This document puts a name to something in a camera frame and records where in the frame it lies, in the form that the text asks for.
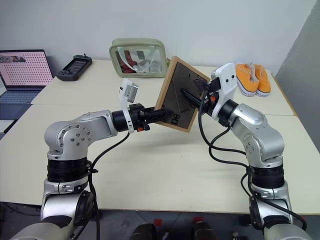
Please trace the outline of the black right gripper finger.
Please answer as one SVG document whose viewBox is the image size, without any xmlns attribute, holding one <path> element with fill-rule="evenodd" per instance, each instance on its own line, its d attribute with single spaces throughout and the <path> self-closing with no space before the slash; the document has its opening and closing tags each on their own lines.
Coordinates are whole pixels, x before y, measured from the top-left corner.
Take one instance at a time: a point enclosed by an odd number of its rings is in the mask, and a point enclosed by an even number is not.
<svg viewBox="0 0 320 240">
<path fill-rule="evenodd" d="M 202 100 L 192 93 L 190 93 L 186 88 L 181 88 L 180 89 L 182 95 L 187 99 L 187 101 L 192 105 L 192 106 L 200 106 Z"/>
</svg>

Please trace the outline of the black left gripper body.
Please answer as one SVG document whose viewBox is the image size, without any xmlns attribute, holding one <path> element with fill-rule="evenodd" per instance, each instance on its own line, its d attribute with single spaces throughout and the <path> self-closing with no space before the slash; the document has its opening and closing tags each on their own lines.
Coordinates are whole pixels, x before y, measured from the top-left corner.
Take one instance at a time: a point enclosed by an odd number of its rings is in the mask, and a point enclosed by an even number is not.
<svg viewBox="0 0 320 240">
<path fill-rule="evenodd" d="M 150 126 L 146 120 L 146 109 L 141 103 L 130 104 L 129 115 L 135 131 L 142 132 L 150 130 Z"/>
</svg>

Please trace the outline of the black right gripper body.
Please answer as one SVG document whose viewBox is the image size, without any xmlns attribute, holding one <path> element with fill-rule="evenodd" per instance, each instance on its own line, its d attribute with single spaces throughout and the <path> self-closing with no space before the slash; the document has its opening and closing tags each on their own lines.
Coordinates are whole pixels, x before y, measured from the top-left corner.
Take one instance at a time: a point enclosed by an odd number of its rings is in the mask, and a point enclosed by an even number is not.
<svg viewBox="0 0 320 240">
<path fill-rule="evenodd" d="M 200 89 L 203 90 L 203 92 L 207 90 L 201 113 L 212 114 L 219 100 L 218 90 L 221 89 L 220 79 L 215 78 L 210 82 L 206 82 L 205 80 L 200 80 Z"/>
</svg>

